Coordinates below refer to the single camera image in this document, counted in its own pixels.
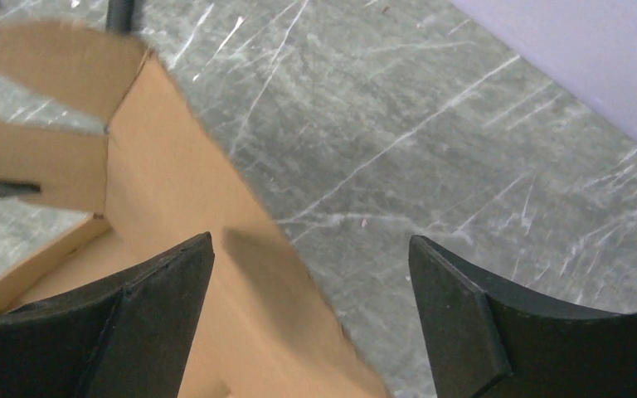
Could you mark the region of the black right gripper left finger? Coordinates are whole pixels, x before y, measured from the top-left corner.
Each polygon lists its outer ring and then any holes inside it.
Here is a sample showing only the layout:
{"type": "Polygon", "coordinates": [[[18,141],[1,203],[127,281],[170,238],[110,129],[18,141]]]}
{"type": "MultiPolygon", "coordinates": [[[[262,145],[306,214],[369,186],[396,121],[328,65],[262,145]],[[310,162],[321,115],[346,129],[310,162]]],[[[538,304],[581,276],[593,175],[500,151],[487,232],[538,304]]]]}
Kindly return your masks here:
{"type": "Polygon", "coordinates": [[[213,261],[203,233],[0,313],[0,397],[176,396],[213,261]]]}

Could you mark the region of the brown cardboard box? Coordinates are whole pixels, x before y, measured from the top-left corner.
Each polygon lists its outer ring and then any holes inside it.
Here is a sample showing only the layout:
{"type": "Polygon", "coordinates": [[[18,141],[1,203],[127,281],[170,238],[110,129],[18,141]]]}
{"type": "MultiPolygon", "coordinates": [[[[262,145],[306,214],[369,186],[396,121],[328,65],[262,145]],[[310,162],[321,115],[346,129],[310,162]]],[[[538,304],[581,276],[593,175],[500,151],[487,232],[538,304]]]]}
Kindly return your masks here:
{"type": "Polygon", "coordinates": [[[0,181],[87,219],[0,276],[0,313],[139,265],[195,235],[214,261],[174,397],[386,397],[308,269],[157,54],[74,22],[0,23],[0,74],[103,134],[0,121],[0,181]]]}

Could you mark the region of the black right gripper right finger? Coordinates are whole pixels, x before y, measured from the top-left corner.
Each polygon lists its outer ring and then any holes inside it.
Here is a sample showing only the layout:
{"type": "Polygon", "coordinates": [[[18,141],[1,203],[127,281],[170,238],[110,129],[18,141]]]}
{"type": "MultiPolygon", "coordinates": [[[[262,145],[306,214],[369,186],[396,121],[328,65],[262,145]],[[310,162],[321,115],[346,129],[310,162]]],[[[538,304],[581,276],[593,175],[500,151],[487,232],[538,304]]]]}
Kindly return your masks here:
{"type": "Polygon", "coordinates": [[[414,235],[408,265],[440,397],[637,397],[637,313],[540,294],[414,235]]]}

